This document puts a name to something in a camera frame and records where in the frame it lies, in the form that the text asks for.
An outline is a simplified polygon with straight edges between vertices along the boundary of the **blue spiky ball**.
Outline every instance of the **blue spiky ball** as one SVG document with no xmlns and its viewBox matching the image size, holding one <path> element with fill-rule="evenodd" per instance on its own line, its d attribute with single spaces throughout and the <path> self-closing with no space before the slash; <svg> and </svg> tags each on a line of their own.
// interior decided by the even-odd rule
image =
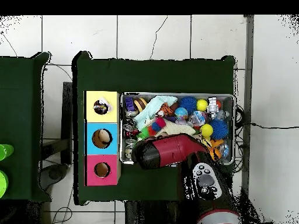
<svg viewBox="0 0 299 224">
<path fill-rule="evenodd" d="M 221 140 L 228 135 L 228 126 L 225 121 L 213 119 L 211 120 L 210 125 L 213 128 L 213 133 L 211 135 L 212 139 Z"/>
<path fill-rule="evenodd" d="M 194 111 L 196 111 L 196 103 L 197 100 L 195 97 L 186 96 L 180 100 L 179 107 L 185 108 L 188 115 L 191 115 Z"/>
</svg>

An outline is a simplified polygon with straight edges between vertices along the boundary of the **red toy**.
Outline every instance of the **red toy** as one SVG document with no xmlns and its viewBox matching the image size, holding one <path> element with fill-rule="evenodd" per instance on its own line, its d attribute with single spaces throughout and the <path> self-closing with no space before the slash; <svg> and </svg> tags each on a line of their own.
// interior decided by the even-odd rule
<svg viewBox="0 0 299 224">
<path fill-rule="evenodd" d="M 221 109 L 221 102 L 219 100 L 216 100 L 216 105 L 218 106 L 218 109 Z"/>
</svg>

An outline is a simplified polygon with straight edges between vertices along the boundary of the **dark green tabletop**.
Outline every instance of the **dark green tabletop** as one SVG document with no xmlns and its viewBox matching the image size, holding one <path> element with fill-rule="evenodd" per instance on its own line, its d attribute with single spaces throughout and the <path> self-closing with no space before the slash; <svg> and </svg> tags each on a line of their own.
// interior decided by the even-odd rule
<svg viewBox="0 0 299 224">
<path fill-rule="evenodd" d="M 86 51 L 79 52 L 72 63 L 74 89 L 77 89 L 75 121 L 78 121 L 78 130 L 74 127 L 74 131 L 78 133 L 78 147 L 74 145 L 74 149 L 76 152 L 78 148 L 78 178 L 75 181 L 78 181 L 79 203 L 88 200 L 177 200 L 175 167 L 142 170 L 137 165 L 123 164 L 118 185 L 84 186 L 85 90 L 233 95 L 234 64 L 231 56 L 221 60 L 130 61 L 90 59 Z M 224 170 L 231 173 L 232 168 L 233 164 Z"/>
<path fill-rule="evenodd" d="M 0 57 L 0 144 L 15 148 L 0 161 L 9 185 L 1 198 L 49 201 L 39 187 L 41 72 L 48 53 L 33 58 Z"/>
</svg>

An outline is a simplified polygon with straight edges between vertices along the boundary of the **white toy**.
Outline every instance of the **white toy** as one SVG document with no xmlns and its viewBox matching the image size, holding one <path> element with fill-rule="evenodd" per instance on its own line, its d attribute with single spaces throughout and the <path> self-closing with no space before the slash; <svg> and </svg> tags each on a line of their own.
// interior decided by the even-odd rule
<svg viewBox="0 0 299 224">
<path fill-rule="evenodd" d="M 211 114 L 212 119 L 216 118 L 216 114 L 219 112 L 216 97 L 208 98 L 207 112 Z"/>
</svg>

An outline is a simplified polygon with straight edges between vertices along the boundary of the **toy bin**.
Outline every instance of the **toy bin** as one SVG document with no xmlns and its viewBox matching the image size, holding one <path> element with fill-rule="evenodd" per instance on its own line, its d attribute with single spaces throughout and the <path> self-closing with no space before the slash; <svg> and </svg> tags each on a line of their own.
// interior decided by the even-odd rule
<svg viewBox="0 0 299 224">
<path fill-rule="evenodd" d="M 205 99 L 208 100 L 210 97 L 216 97 L 217 100 L 221 102 L 221 109 L 224 111 L 228 111 L 229 116 L 225 119 L 228 123 L 229 133 L 224 141 L 227 143 L 229 147 L 228 156 L 224 159 L 221 158 L 219 162 L 223 163 L 223 165 L 230 165 L 234 162 L 235 159 L 235 109 L 236 109 L 236 98 L 231 94 L 202 94 L 202 93 L 131 93 L 125 92 L 120 96 L 120 160 L 124 164 L 133 164 L 132 160 L 126 156 L 126 146 L 128 143 L 126 142 L 127 138 L 125 136 L 125 130 L 123 125 L 126 123 L 126 98 L 131 97 L 133 99 L 143 98 L 146 102 L 149 102 L 152 98 L 157 95 L 165 95 L 165 96 L 175 96 L 178 98 L 178 102 L 181 98 L 185 96 L 193 96 L 196 99 Z"/>
</svg>

